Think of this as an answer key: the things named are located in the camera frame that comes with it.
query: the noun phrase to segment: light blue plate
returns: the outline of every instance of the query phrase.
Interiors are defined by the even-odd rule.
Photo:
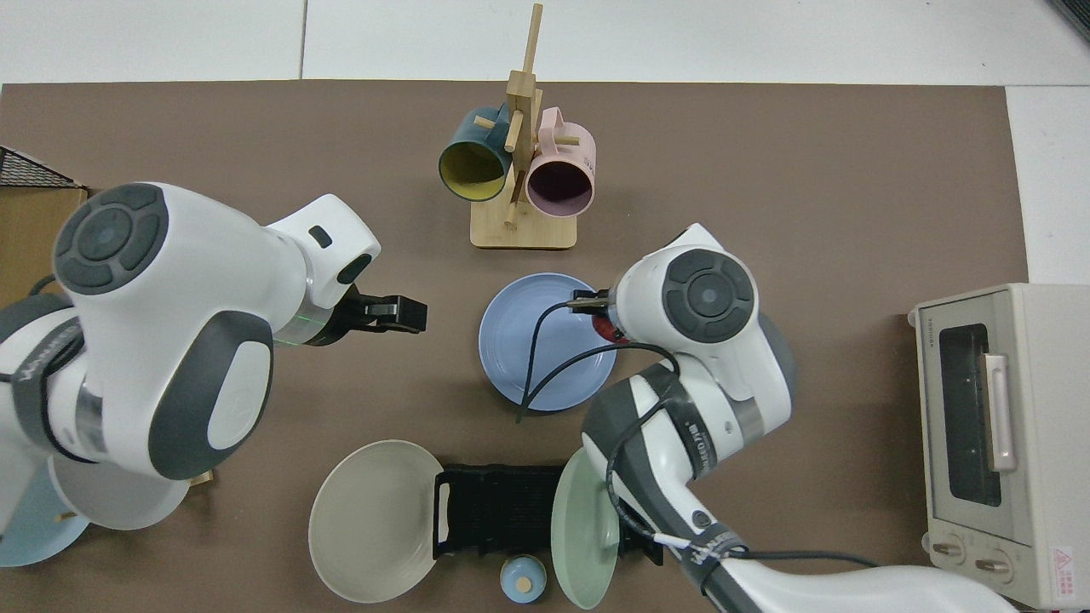
[[[77,515],[57,521],[57,516],[68,510],[43,462],[0,541],[0,567],[41,562],[72,544],[87,527],[87,518]]]
[[[488,304],[477,339],[481,365],[508,400],[516,405],[522,401],[530,338],[537,317],[553,304],[571,300],[577,289],[591,286],[568,275],[538,273],[508,285]],[[603,345],[609,342],[594,332],[590,315],[573,315],[568,309],[549,313],[537,338],[530,388],[568,358]],[[559,411],[586,400],[609,377],[616,360],[617,356],[607,351],[571,365],[542,389],[530,408]]]

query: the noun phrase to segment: oven knob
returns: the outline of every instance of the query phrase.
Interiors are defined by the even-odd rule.
[[[977,568],[993,574],[996,579],[1002,580],[1004,584],[1009,584],[1015,578],[1010,558],[1003,551],[992,550],[988,560],[978,560],[976,565]]]
[[[950,543],[935,543],[931,545],[931,549],[935,553],[941,553],[943,555],[949,555],[949,556],[961,555],[961,548]]]
[[[931,543],[931,551],[945,555],[954,564],[965,564],[965,543],[956,534],[943,534],[943,540]]]

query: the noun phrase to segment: white floor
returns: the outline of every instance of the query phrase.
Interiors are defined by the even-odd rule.
[[[0,0],[0,84],[504,80],[531,4]],[[543,81],[1007,86],[1030,279],[1090,284],[1090,43],[1046,0],[544,4]]]

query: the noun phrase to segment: green plate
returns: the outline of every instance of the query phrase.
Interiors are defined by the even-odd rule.
[[[576,606],[591,610],[602,602],[619,542],[620,518],[609,504],[605,481],[580,448],[560,474],[552,527],[556,581]]]

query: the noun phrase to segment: plate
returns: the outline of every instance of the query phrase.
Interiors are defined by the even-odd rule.
[[[49,477],[72,510],[111,530],[140,530],[182,504],[190,482],[130,472],[112,462],[49,456]]]
[[[311,508],[311,562],[352,602],[397,598],[427,575],[435,476],[443,466],[407,441],[356,449],[326,478]]]
[[[488,380],[508,400],[522,401],[530,358],[530,338],[546,309],[571,300],[583,281],[559,273],[538,273],[518,279],[496,295],[481,320],[477,348]],[[609,342],[594,332],[590,315],[567,309],[549,313],[542,324],[534,358],[531,389],[565,360]],[[564,371],[530,404],[535,411],[559,411],[586,400],[609,377],[617,356],[609,351],[586,358]]]
[[[549,540],[556,582],[568,600],[588,611],[597,606],[617,565],[620,518],[582,447],[556,486]]]
[[[43,464],[0,541],[0,567],[41,562],[72,544],[87,528],[87,518],[77,515],[57,521],[57,517],[68,510],[53,490],[48,467]]]

